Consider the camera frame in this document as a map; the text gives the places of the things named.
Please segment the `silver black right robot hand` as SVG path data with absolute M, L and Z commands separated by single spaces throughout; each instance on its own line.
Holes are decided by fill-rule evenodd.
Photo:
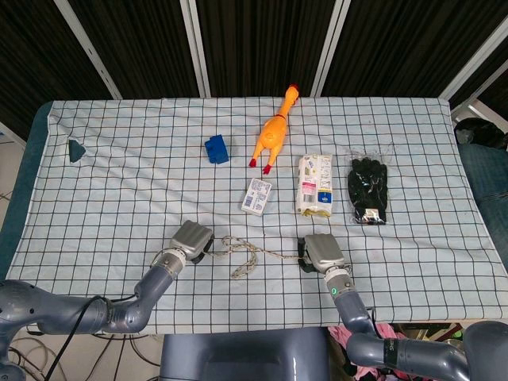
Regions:
M 335 267 L 344 267 L 344 255 L 332 234 L 312 234 L 298 238 L 298 265 L 305 273 L 325 275 Z

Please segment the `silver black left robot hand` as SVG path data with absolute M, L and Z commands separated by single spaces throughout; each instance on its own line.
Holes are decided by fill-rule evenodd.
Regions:
M 187 262 L 198 264 L 214 242 L 214 232 L 197 222 L 187 220 L 170 240 L 169 248 L 183 252 Z

